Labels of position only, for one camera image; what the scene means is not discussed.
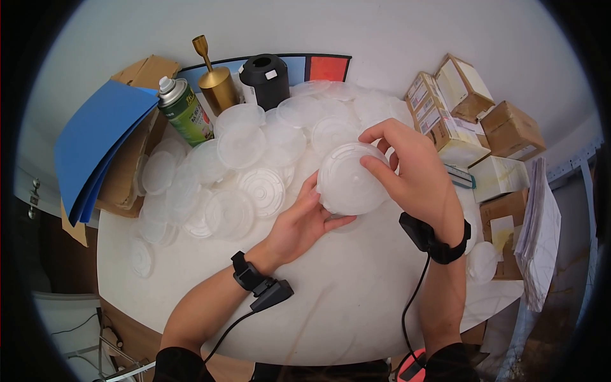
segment hand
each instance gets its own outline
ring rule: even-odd
[[[460,244],[464,235],[463,209],[433,142],[392,118],[365,130],[359,141],[372,143],[378,138],[382,153],[395,149],[390,168],[370,155],[360,159],[361,165],[405,212],[428,223],[438,239],[451,248]],[[397,166],[398,176],[394,173]]]
[[[344,216],[327,220],[331,213],[318,202],[320,194],[316,192],[317,177],[318,171],[305,180],[295,203],[276,218],[269,235],[250,251],[256,250],[255,253],[266,258],[265,262],[259,261],[263,270],[253,263],[259,272],[273,273],[281,265],[306,253],[330,230],[356,219],[356,216]]]

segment black canister lid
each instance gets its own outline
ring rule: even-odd
[[[272,81],[274,78],[281,78],[287,74],[286,63],[274,54],[259,54],[252,56],[243,65],[240,72],[240,81],[248,86],[256,86]],[[268,79],[276,71],[276,76]]]

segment left hand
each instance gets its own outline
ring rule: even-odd
[[[269,235],[257,245],[269,262],[268,273],[306,253],[330,230],[356,219],[356,216],[344,216],[327,220],[331,213],[318,202],[317,177],[318,171],[305,180],[295,203],[276,218]]]

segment white round table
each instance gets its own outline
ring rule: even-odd
[[[308,148],[289,187],[284,208],[296,197],[303,180],[321,158]],[[230,187],[227,180],[221,187]],[[463,209],[479,209],[468,189],[456,188]],[[218,353],[237,359],[286,365],[350,364],[395,356],[407,351],[401,332],[401,312],[425,264],[398,224],[401,209],[388,200],[377,210],[358,217],[347,233],[330,232],[306,254],[280,267],[276,278],[289,281],[295,295],[238,324]],[[260,219],[244,239],[231,243],[198,240],[180,231],[166,248],[153,246],[154,269],[141,279],[132,273],[128,232],[135,219],[102,212],[98,231],[100,296],[136,321],[163,332],[178,301],[193,286],[231,265],[231,256],[246,252],[271,229],[274,219]],[[483,241],[482,232],[478,240]],[[461,332],[501,311],[524,291],[522,281],[492,281],[467,287]],[[238,317],[250,311],[250,296],[215,338]],[[423,347],[418,323],[417,296],[406,316],[414,348]]]

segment red panel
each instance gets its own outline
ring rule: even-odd
[[[312,56],[310,61],[310,80],[328,79],[330,81],[343,81],[347,66],[347,58]]]

